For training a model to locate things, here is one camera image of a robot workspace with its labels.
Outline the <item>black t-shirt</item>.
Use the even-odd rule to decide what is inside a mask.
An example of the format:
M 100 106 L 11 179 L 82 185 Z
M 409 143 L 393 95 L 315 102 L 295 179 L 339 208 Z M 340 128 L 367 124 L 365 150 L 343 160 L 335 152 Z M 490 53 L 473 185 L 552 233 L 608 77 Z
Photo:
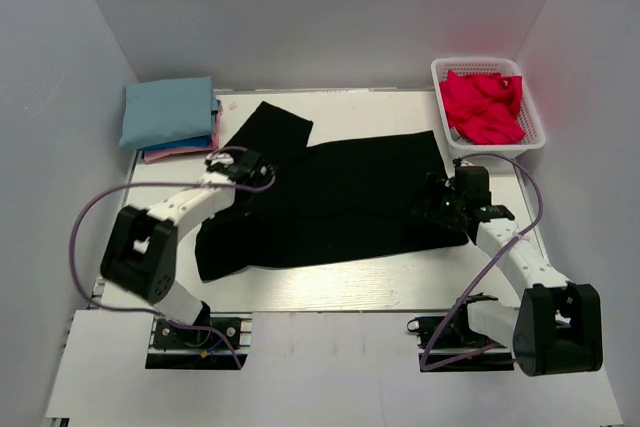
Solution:
M 311 146 L 313 123 L 261 102 L 229 143 L 261 154 L 276 182 L 202 223 L 199 277 L 248 266 L 293 268 L 457 247 L 467 238 L 428 222 L 414 201 L 426 177 L 444 177 L 431 131 Z

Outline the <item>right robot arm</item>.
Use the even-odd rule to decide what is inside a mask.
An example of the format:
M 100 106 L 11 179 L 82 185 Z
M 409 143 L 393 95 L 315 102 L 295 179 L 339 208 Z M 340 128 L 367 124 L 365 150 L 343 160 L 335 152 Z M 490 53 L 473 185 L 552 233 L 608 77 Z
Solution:
M 457 164 L 450 179 L 428 175 L 415 207 L 419 217 L 464 234 L 490 258 L 423 343 L 421 371 L 456 362 L 429 359 L 447 327 L 466 346 L 485 337 L 475 355 L 509 349 L 529 377 L 601 369 L 597 290 L 571 281 L 545 260 L 514 214 L 493 202 L 486 168 Z

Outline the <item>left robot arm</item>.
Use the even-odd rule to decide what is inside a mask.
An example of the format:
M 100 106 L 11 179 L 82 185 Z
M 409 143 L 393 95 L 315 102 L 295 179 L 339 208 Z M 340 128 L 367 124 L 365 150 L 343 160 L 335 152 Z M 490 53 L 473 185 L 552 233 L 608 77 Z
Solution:
M 257 194 L 271 188 L 275 173 L 262 155 L 231 147 L 208 155 L 202 176 L 194 182 L 134 183 L 135 188 L 180 191 L 151 206 L 127 205 L 120 210 L 100 265 L 101 276 L 173 322 L 188 345 L 202 345 L 211 334 L 210 308 L 176 280 L 178 246 L 204 221 L 232 207 L 238 191 Z

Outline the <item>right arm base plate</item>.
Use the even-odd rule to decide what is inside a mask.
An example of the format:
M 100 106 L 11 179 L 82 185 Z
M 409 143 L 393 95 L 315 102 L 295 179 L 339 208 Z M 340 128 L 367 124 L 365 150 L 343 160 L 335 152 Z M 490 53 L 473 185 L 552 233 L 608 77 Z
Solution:
M 443 315 L 427 315 L 410 319 L 406 328 L 418 342 L 419 356 L 422 355 L 432 334 L 444 318 Z M 474 333 L 462 327 L 461 320 L 455 318 L 443 330 L 436 340 L 428 358 L 428 363 L 437 363 L 463 353 L 486 347 L 492 343 L 488 337 Z M 505 372 L 514 371 L 514 360 L 511 352 L 503 346 L 477 356 L 466 356 L 463 359 L 445 366 L 440 366 L 434 373 L 469 373 L 469 372 Z

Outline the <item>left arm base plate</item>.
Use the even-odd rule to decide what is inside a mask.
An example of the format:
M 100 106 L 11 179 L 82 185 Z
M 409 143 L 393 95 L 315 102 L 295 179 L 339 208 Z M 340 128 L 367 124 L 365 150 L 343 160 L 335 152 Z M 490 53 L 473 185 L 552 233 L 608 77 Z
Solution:
M 210 322 L 229 341 L 242 367 L 249 353 L 252 318 L 248 314 L 213 315 Z M 165 319 L 154 320 L 145 362 L 147 370 L 235 371 L 239 366 L 217 334 L 187 332 Z

